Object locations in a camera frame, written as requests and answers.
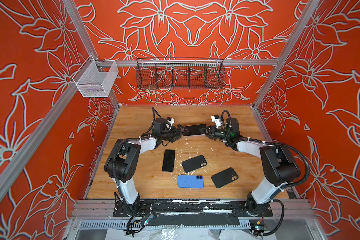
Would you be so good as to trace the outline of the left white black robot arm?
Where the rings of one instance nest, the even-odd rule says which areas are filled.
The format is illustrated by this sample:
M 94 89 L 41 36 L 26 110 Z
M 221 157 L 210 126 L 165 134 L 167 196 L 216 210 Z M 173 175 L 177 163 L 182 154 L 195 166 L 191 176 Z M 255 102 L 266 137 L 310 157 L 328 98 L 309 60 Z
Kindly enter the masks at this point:
M 133 180 L 139 156 L 163 146 L 165 141 L 174 143 L 189 131 L 182 125 L 174 126 L 173 118 L 162 118 L 155 108 L 152 112 L 150 128 L 137 138 L 118 139 L 104 165 L 104 171 L 117 185 L 124 208 L 133 215 L 140 208 L 140 195 Z

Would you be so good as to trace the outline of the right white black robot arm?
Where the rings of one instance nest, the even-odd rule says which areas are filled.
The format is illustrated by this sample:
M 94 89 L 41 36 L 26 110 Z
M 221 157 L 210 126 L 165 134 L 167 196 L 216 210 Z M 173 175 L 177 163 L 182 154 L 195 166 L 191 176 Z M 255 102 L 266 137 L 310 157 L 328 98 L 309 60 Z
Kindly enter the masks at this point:
M 284 189 L 304 183 L 310 175 L 307 158 L 296 148 L 285 143 L 272 143 L 243 137 L 240 125 L 227 110 L 211 116 L 212 126 L 199 130 L 214 141 L 219 140 L 234 151 L 250 154 L 262 161 L 264 178 L 247 196 L 246 211 L 251 216 L 259 215 L 263 209 Z

